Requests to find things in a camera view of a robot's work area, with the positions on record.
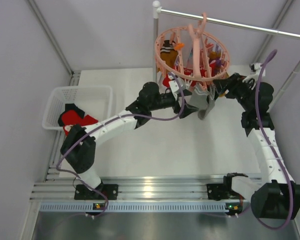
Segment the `grey sock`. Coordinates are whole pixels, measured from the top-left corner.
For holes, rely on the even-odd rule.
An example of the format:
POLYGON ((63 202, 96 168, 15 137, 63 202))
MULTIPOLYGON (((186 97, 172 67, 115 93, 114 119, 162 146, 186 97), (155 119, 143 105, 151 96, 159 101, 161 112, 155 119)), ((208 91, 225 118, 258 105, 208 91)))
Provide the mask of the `grey sock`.
POLYGON ((200 84, 196 84, 194 90, 192 91, 189 105, 195 106, 199 110, 204 109, 207 106, 206 100, 209 96, 210 93, 207 89, 203 88, 203 86, 200 84))
POLYGON ((206 117, 207 117, 207 115, 208 115, 208 113, 214 108, 214 106, 215 106, 215 100, 214 100, 214 98, 212 98, 212 97, 207 97, 207 100, 206 100, 206 102, 207 102, 207 106, 204 108, 204 109, 200 109, 199 111, 198 111, 198 118, 200 119, 200 120, 204 120, 206 117))

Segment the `pink round clip hanger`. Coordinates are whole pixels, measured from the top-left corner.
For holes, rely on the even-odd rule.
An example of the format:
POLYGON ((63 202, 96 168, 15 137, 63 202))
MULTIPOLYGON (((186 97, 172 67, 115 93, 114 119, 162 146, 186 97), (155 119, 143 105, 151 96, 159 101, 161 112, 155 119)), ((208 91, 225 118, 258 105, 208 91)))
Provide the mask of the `pink round clip hanger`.
POLYGON ((212 34, 206 32, 207 20, 199 20, 196 26, 178 26, 170 28, 156 37, 154 42, 154 60, 159 85, 168 72, 182 78, 188 88, 192 90, 198 83, 208 89, 213 80, 226 79, 230 66, 230 55, 225 45, 212 34), (174 41, 174 50, 178 52, 173 68, 166 65, 160 57, 160 48, 164 40, 174 41), (208 52, 219 45, 224 55, 224 66, 218 74, 212 76, 209 66, 208 52))

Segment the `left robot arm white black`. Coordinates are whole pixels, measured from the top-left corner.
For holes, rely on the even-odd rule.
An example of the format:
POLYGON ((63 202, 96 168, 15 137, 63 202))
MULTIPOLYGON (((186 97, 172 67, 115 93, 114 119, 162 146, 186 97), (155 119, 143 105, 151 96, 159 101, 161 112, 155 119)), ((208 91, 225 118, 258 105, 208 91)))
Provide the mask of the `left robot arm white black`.
POLYGON ((172 108, 177 118, 183 119, 198 111, 189 105, 185 98, 191 96, 182 81, 171 81, 169 92, 160 93, 155 82, 147 82, 139 92, 138 98, 119 114, 91 125, 71 127, 60 152, 63 159, 72 167, 72 174, 83 181, 85 192, 91 198, 99 198, 103 192, 103 182, 95 170, 96 148, 104 142, 135 130, 153 119, 152 112, 172 108))

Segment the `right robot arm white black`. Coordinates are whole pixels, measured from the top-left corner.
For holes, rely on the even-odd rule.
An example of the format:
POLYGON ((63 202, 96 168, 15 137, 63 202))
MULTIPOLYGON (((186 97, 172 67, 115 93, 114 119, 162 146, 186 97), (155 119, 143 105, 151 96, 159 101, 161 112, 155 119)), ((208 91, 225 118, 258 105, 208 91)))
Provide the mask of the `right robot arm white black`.
POLYGON ((300 184, 295 183, 285 167, 276 144, 273 121, 268 113, 273 87, 255 79, 244 80, 238 73, 214 81, 216 96, 225 94, 243 107, 241 125, 250 141, 261 171, 262 184, 257 185, 245 173, 224 176, 223 193, 228 198, 240 195, 250 203, 258 219, 291 219, 300 209, 300 184))

